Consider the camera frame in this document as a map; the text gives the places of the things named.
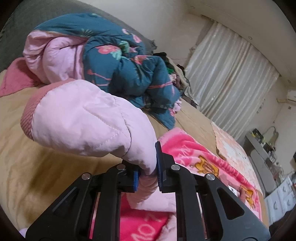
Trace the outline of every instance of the label tag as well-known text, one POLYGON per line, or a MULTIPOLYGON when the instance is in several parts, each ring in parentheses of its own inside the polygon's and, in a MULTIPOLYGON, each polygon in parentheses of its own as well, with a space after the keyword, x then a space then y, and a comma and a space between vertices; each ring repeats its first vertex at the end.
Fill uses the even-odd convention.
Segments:
POLYGON ((234 189, 233 187, 231 187, 231 186, 228 186, 228 188, 229 188, 230 191, 232 191, 232 192, 234 193, 235 196, 238 197, 238 191, 237 191, 237 190, 235 190, 235 189, 234 189))

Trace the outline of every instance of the white curtain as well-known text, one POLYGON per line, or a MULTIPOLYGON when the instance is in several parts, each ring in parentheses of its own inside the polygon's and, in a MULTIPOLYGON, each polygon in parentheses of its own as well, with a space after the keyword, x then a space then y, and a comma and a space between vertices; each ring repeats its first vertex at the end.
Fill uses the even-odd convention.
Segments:
POLYGON ((271 86, 275 67, 253 45, 214 22, 185 69, 185 95, 234 139, 246 129, 271 86))

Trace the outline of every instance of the tan bedsheet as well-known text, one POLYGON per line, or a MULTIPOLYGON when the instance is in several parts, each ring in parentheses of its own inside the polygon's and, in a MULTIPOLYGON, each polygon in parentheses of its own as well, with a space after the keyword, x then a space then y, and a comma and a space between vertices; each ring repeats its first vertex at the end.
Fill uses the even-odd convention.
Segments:
MULTIPOLYGON (((64 154, 29 140, 20 118, 36 88, 0 98, 0 204, 17 229, 28 227, 82 173, 99 174, 121 160, 64 154)), ((167 129, 148 116, 157 137, 167 129)), ((176 126, 216 154, 211 122, 183 101, 176 126)))

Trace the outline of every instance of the gray headboard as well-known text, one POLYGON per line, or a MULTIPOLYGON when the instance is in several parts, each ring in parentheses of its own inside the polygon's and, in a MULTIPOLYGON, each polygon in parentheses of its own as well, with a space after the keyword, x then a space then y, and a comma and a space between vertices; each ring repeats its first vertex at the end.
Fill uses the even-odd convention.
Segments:
POLYGON ((147 55, 156 49, 154 41, 138 31, 91 5, 76 0, 24 0, 14 10, 0 33, 0 72, 13 60, 22 56, 27 35, 46 20, 68 14, 93 12, 137 35, 145 44, 147 55))

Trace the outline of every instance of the white drawer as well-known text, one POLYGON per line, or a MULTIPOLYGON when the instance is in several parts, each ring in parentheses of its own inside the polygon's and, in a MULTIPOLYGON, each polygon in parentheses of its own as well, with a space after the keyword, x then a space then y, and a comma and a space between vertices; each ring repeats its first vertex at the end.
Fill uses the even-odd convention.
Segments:
POLYGON ((294 195, 294 192, 291 192, 288 196, 284 198, 284 201, 283 201, 285 212, 292 210, 295 204, 296 204, 296 197, 294 195))
POLYGON ((278 193, 273 192, 266 198, 266 200, 268 203, 268 209, 272 219, 272 223, 280 220, 284 216, 286 211, 282 206, 282 201, 279 198, 278 193))
POLYGON ((280 194, 280 198, 282 200, 285 199, 292 192, 292 182, 289 178, 287 178, 283 183, 277 188, 280 194))
POLYGON ((267 209, 267 213, 268 213, 268 222, 269 222, 269 226, 272 225, 273 221, 272 221, 272 210, 270 208, 271 205, 269 205, 270 199, 267 197, 264 199, 265 202, 265 207, 267 209))

